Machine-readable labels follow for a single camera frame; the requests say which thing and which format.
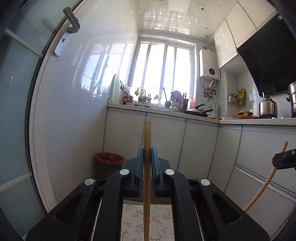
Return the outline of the black frying pan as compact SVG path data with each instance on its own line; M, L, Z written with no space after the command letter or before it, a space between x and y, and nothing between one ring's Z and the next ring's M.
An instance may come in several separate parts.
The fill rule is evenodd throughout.
M201 109L201 107L204 107L204 106L205 104L201 103L196 105L193 109L184 110L183 113L207 118L209 113L211 113L213 109L212 108Z

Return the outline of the white water heater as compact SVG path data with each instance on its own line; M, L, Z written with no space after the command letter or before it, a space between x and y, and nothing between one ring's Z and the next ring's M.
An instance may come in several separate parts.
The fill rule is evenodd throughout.
M209 50L201 49L199 51L200 77L217 81L220 80L220 71L218 68L217 55Z

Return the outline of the steel steamer pot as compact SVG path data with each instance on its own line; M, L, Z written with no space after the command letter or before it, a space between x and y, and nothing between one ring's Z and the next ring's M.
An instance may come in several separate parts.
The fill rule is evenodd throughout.
M288 97L286 98L286 100L290 103L292 118L295 118L296 117L296 82L292 82L288 86L287 94L288 94Z

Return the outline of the black range hood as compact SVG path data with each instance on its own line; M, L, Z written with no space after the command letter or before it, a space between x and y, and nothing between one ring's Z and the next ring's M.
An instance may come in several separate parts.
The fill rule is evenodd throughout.
M259 96L286 92L295 81L295 38L279 14L240 46L238 52Z

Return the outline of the pale green cutting board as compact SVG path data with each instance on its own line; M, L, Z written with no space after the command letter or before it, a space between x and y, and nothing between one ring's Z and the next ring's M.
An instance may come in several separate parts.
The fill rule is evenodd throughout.
M119 89L120 89L119 77L117 75L114 75L112 78L110 90L109 90L109 103L118 104Z

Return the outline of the steel kettle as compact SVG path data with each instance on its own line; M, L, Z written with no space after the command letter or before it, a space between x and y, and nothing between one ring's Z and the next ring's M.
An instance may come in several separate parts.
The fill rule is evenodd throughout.
M259 103L259 117L260 118L277 118L278 105L272 99L268 91L262 92L262 101Z

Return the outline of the knife block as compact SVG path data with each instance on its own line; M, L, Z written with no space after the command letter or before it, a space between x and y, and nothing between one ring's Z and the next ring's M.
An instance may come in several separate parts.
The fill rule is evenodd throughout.
M187 99L187 94L184 92L183 94L183 103L182 103L182 110L186 111L188 108L188 99Z

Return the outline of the brown trash bin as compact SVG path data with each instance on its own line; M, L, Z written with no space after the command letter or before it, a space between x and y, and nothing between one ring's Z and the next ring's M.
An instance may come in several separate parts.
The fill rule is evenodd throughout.
M124 157L118 154L97 153L94 157L95 179L102 180L110 177L111 174L122 168L124 161Z

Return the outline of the bamboo chopstick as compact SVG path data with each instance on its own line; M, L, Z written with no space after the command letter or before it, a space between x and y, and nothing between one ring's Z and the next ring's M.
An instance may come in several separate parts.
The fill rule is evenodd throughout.
M150 206L151 206L151 122L144 124L144 241L149 241Z
M259 189L259 191L256 193L256 195L252 198L252 200L243 209L244 212L248 212L252 208L252 206L257 202L257 200L260 198L260 196L262 196L263 192L266 190L269 183L273 179L277 169L278 169L278 167L273 167L273 169L271 170L269 176L267 177L267 179L264 182L264 184L262 185L262 187Z

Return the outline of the yellow green snack bag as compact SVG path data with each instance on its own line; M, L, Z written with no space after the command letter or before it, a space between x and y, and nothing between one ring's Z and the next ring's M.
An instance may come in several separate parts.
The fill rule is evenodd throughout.
M246 90L244 88L238 90L237 104L245 105Z

